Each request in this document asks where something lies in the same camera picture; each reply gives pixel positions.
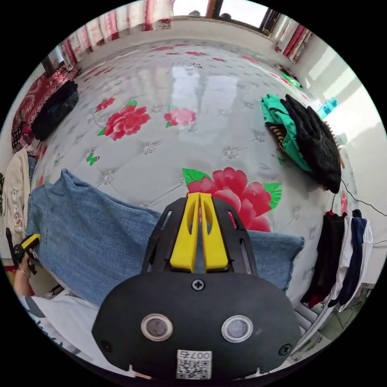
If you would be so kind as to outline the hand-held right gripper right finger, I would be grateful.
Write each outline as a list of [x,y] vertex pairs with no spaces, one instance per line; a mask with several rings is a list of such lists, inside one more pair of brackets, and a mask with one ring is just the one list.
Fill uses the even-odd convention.
[[202,245],[205,272],[227,269],[228,257],[212,196],[200,193]]

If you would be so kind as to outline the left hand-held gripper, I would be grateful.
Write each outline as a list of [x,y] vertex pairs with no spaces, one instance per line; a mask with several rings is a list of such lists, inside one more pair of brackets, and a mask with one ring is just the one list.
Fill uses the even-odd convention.
[[33,260],[34,257],[34,248],[37,247],[40,243],[41,235],[38,233],[26,236],[21,243],[16,244],[13,247],[13,262],[17,268],[20,267],[23,257],[25,254],[28,255],[28,268],[33,275],[36,274],[36,269]]

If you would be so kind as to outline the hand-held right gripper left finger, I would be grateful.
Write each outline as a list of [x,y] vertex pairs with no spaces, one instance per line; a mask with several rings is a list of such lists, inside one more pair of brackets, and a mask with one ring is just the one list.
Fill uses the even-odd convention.
[[186,199],[170,265],[173,269],[193,273],[198,242],[200,193],[190,193]]

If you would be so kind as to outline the person's left hand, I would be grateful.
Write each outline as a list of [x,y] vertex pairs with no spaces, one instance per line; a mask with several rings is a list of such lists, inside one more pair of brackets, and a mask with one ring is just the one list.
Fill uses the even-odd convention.
[[22,261],[19,263],[18,269],[27,277],[32,274],[30,256],[28,253],[24,253]]

